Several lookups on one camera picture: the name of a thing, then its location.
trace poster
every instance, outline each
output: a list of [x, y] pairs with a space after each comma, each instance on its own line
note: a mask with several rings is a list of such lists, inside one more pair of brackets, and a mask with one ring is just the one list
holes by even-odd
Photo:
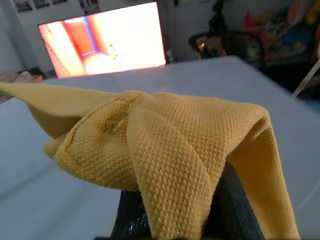
[[20, 12], [32, 11], [29, 0], [13, 0], [16, 10]]
[[55, 4], [60, 4], [60, 3], [64, 3], [66, 2], [67, 0], [51, 0], [52, 3], [55, 5]]
[[100, 12], [98, 0], [78, 0], [85, 15]]
[[49, 6], [49, 0], [33, 0], [36, 9], [41, 9]]

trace television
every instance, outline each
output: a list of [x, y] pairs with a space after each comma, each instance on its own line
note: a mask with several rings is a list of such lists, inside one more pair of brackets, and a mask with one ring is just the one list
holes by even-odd
[[166, 64], [156, 2], [39, 24], [38, 28], [58, 78]]

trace yellow cloth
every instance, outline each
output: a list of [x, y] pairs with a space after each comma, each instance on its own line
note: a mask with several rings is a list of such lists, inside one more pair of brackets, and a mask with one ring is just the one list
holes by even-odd
[[86, 181], [141, 191], [153, 237], [197, 240], [226, 160], [267, 239], [297, 239], [268, 112], [223, 99], [0, 83], [54, 140], [45, 153]]

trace table surface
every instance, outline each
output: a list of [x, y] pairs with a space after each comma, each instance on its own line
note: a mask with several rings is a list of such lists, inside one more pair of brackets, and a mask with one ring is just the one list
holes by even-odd
[[[320, 115], [236, 57], [45, 84], [108, 92], [139, 90], [224, 98], [268, 109], [300, 235], [320, 237]], [[0, 236], [91, 240], [108, 236], [120, 191], [60, 171], [42, 152], [50, 138], [16, 98], [0, 104]]]

